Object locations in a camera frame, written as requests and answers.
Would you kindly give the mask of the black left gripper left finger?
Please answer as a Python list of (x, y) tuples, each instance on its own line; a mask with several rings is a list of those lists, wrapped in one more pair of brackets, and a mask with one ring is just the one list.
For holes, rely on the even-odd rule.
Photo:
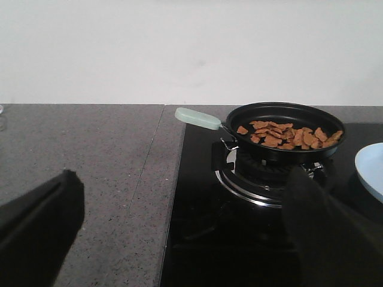
[(1, 206), (1, 286), (52, 286), (83, 221), (71, 170)]

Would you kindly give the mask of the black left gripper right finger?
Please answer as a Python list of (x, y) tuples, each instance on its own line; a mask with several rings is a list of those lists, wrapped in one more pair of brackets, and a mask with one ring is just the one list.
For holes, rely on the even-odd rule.
[(287, 181), (282, 219), (304, 286), (382, 286), (382, 225), (330, 195), (301, 168)]

